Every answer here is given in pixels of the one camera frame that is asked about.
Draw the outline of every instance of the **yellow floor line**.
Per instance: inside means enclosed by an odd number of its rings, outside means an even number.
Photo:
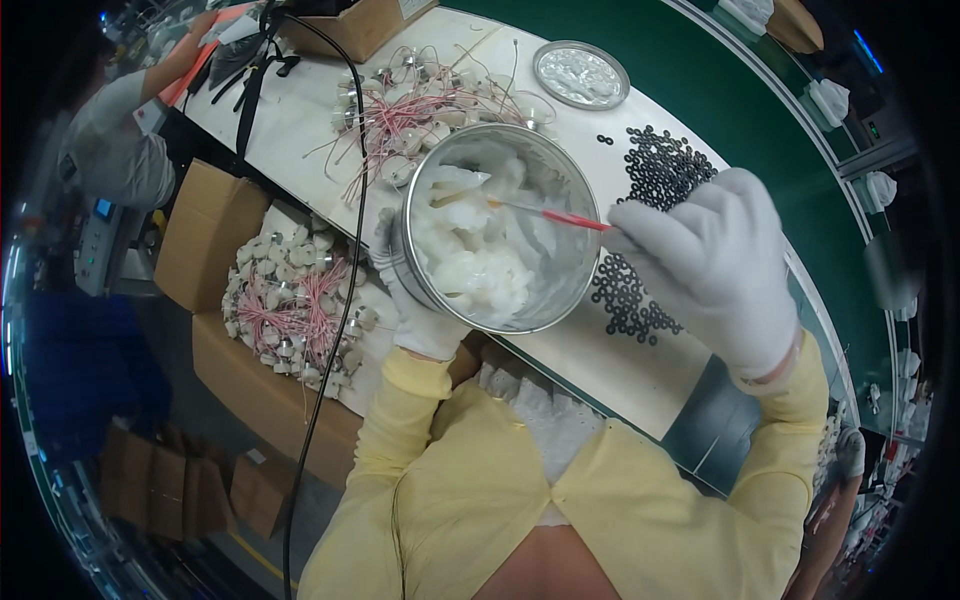
[[[249,545],[246,540],[244,540],[243,538],[241,538],[240,536],[238,536],[238,535],[236,535],[235,533],[232,533],[232,532],[230,532],[230,536],[231,536],[234,540],[236,540],[237,543],[240,544],[240,547],[241,547],[241,548],[243,548],[244,550],[246,550],[248,554],[250,554],[252,557],[254,557],[258,563],[263,564],[264,566],[266,566],[266,567],[267,567],[267,570],[270,571],[271,573],[273,573],[274,575],[276,575],[278,578],[280,578],[280,580],[283,579],[283,571],[281,571],[280,569],[276,568],[276,567],[274,566],[274,564],[271,563],[270,561],[268,561],[267,559],[263,558],[263,555],[260,554],[259,552],[257,552],[256,550],[254,550],[253,547],[252,547],[251,545]],[[298,589],[298,588],[300,587],[300,584],[298,584],[297,582],[295,582],[295,581],[293,581],[293,580],[291,579],[291,580],[290,580],[290,587],[293,588],[293,589]]]

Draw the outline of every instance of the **black cable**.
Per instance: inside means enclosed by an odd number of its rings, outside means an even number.
[[[277,9],[275,12],[272,10],[273,3],[269,3],[266,9],[264,9],[264,14],[267,11],[272,12],[271,18],[286,18],[294,23],[299,24],[300,26],[306,28],[307,30],[313,32],[315,35],[319,36],[326,43],[330,44],[334,50],[337,51],[343,59],[347,62],[347,67],[350,69],[350,73],[353,75],[353,82],[357,89],[361,88],[360,74],[357,73],[356,65],[353,64],[353,60],[344,52],[344,49],[340,47],[336,41],[333,40],[330,36],[320,31],[313,25],[307,23],[303,19],[293,16],[288,13],[285,9]],[[266,28],[266,19],[261,20],[261,28]],[[250,98],[247,100],[255,101],[255,98]],[[367,159],[367,130],[364,126],[364,110],[363,110],[363,97],[362,94],[357,95],[357,115],[360,125],[360,154]],[[290,588],[290,532],[293,529],[294,524],[294,508],[297,505],[297,492],[300,489],[300,481],[303,478],[303,469],[306,465],[306,455],[307,451],[310,449],[310,441],[313,439],[313,431],[317,427],[317,419],[320,417],[320,404],[324,399],[324,390],[326,389],[326,382],[329,380],[330,372],[333,370],[333,360],[337,355],[337,347],[340,346],[340,342],[343,339],[344,327],[347,325],[348,313],[350,310],[350,303],[353,301],[353,288],[356,286],[357,278],[357,267],[360,261],[360,235],[363,232],[363,214],[364,207],[367,204],[367,170],[363,171],[362,175],[362,184],[360,186],[360,205],[357,209],[357,229],[354,234],[356,240],[355,246],[353,248],[353,261],[350,265],[350,285],[347,290],[347,297],[344,302],[347,307],[344,309],[343,317],[340,319],[340,326],[337,327],[337,335],[333,338],[333,346],[330,348],[330,354],[326,358],[326,366],[324,367],[324,379],[321,381],[320,390],[317,392],[317,403],[313,407],[313,415],[310,417],[310,422],[306,428],[306,436],[303,439],[303,449],[300,451],[300,461],[297,463],[297,472],[294,475],[294,485],[293,489],[290,492],[290,505],[287,507],[287,523],[286,527],[283,529],[283,596],[286,600],[293,600],[293,591]]]

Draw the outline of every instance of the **white cotton glove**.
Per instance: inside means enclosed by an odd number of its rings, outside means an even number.
[[[369,254],[373,266],[380,273],[380,279],[387,284],[396,304],[399,324],[394,332],[394,344],[439,361],[450,360],[457,353],[460,342],[467,337],[470,328],[427,308],[403,287],[390,255],[390,230],[393,222],[392,208],[380,211],[380,222],[376,226]]]
[[[609,220],[603,245],[624,255],[734,379],[770,374],[794,347],[799,320],[780,217],[754,174],[728,169],[669,212],[627,202],[611,208]]]
[[[837,438],[837,463],[848,479],[862,475],[867,459],[867,441],[856,427],[844,429]]]

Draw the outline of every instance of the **yellow jacket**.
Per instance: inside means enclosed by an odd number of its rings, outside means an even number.
[[[470,598],[550,499],[622,598],[779,598],[800,557],[827,401],[805,332],[785,392],[759,399],[763,418],[727,502],[700,495],[666,452],[616,419],[550,489],[506,403],[472,380],[451,396],[446,364],[395,348],[298,598],[399,598],[398,549],[408,598]]]

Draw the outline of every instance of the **orange folder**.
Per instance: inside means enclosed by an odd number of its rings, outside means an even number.
[[[253,4],[253,2],[249,2],[247,4],[238,4],[236,6],[232,6],[226,9],[220,9],[220,11],[217,13],[216,22],[219,23],[221,21],[228,21],[232,18],[236,18],[240,16],[241,14],[244,13],[244,11],[247,10],[247,8],[250,7],[251,4]],[[177,49],[180,48],[180,46],[183,43],[184,43],[184,39],[181,39],[179,42],[177,42],[177,45],[174,46],[174,49],[171,51],[171,54],[173,54],[174,52],[177,52]],[[190,85],[190,82],[193,81],[193,78],[196,77],[197,73],[200,72],[200,69],[203,68],[204,63],[210,57],[210,55],[213,54],[213,50],[216,47],[217,47],[216,41],[210,44],[206,44],[206,46],[204,46],[203,49],[201,49],[200,55],[197,57],[197,61],[194,62],[193,66],[190,67],[190,70],[187,71],[187,74],[179,78],[172,84],[168,85],[166,89],[164,89],[157,95],[157,98],[160,99],[160,102],[167,105],[168,107],[173,106],[174,103],[177,101],[177,99],[180,97],[180,95],[183,93],[183,91],[187,88],[187,86]]]

